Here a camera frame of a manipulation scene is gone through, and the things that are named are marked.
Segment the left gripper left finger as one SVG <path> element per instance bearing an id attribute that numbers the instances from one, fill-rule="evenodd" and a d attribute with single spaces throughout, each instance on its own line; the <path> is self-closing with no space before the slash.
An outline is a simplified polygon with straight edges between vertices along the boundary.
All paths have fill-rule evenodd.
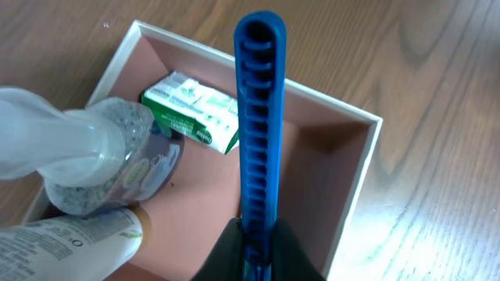
<path id="1" fill-rule="evenodd" d="M 243 233 L 241 220 L 232 218 L 191 281 L 242 281 Z"/>

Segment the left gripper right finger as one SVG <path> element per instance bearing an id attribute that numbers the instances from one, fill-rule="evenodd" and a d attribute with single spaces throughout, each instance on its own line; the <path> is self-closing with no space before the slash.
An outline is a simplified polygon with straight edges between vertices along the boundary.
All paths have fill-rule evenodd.
<path id="1" fill-rule="evenodd" d="M 325 281 L 284 219 L 273 228 L 271 265 L 273 281 Z"/>

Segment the white Pantene tube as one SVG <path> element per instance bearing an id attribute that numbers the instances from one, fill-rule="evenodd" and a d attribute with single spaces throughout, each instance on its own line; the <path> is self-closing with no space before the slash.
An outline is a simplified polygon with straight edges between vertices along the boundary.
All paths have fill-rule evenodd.
<path id="1" fill-rule="evenodd" d="M 143 208 L 63 215 L 1 229 L 1 279 L 104 280 L 150 235 Z"/>

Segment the blue soap pump bottle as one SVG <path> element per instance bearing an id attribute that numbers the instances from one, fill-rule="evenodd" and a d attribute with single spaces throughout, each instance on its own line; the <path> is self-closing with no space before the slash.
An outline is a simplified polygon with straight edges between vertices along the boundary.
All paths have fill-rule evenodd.
<path id="1" fill-rule="evenodd" d="M 67 214 L 151 199 L 183 150 L 184 138 L 135 101 L 111 97 L 61 111 L 30 91 L 1 89 L 1 178 L 38 173 L 50 202 Z"/>

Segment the green white soap bar package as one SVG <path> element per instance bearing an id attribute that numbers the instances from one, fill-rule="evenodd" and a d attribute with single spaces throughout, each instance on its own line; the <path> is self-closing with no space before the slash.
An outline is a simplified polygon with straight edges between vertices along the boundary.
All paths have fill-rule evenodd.
<path id="1" fill-rule="evenodd" d="M 174 71 L 141 96 L 157 123 L 224 155 L 239 145 L 236 98 Z"/>

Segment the blue disposable razor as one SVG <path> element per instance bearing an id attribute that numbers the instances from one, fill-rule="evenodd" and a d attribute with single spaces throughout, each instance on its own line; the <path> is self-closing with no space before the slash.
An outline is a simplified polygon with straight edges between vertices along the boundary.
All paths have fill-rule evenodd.
<path id="1" fill-rule="evenodd" d="M 271 11 L 248 14 L 234 32 L 243 225 L 243 278 L 271 274 L 284 115 L 287 29 Z"/>

